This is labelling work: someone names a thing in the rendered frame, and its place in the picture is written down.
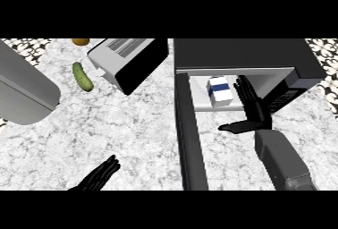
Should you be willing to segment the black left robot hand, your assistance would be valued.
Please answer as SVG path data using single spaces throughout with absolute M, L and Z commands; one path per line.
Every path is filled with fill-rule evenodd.
M 73 191 L 101 191 L 112 174 L 120 170 L 120 161 L 112 155 L 99 167 L 87 174 Z

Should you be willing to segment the dark grey microwave door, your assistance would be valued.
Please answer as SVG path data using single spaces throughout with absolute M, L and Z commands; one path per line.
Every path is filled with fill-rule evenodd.
M 182 163 L 182 186 L 186 191 L 207 191 L 207 170 L 195 120 L 189 75 L 174 76 L 174 114 Z

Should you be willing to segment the large grey rounded appliance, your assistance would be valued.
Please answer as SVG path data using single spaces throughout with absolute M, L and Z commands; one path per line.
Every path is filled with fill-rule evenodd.
M 0 117 L 28 125 L 56 110 L 58 85 L 0 40 Z

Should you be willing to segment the dark grey microwave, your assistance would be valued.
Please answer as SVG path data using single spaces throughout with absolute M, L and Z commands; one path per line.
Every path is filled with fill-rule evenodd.
M 278 112 L 326 77 L 301 38 L 176 38 L 174 71 L 191 76 L 194 110 L 216 112 L 207 81 L 244 75 L 272 113 Z

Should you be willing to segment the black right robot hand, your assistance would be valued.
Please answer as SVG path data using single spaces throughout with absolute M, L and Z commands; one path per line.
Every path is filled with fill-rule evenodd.
M 244 112 L 247 119 L 244 121 L 223 124 L 219 127 L 220 131 L 229 131 L 233 134 L 241 134 L 248 131 L 272 129 L 272 117 L 269 109 L 264 105 L 261 97 L 257 95 L 254 86 L 244 75 L 238 76 L 233 87 L 238 92 L 239 99 L 244 104 Z

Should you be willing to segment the white and blue milk carton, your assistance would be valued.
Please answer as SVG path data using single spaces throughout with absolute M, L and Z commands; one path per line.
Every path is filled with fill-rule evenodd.
M 228 106 L 233 100 L 232 89 L 225 76 L 213 76 L 207 82 L 210 102 L 214 107 Z

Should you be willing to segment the silver and black toaster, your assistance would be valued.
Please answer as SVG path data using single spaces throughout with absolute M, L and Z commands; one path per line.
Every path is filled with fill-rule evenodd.
M 106 38 L 87 52 L 104 78 L 130 95 L 168 57 L 166 38 Z

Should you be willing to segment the green cucumber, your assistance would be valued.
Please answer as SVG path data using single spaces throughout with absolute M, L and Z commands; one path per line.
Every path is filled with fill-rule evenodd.
M 81 89 L 90 92 L 95 89 L 95 85 L 78 62 L 73 64 L 73 74 Z

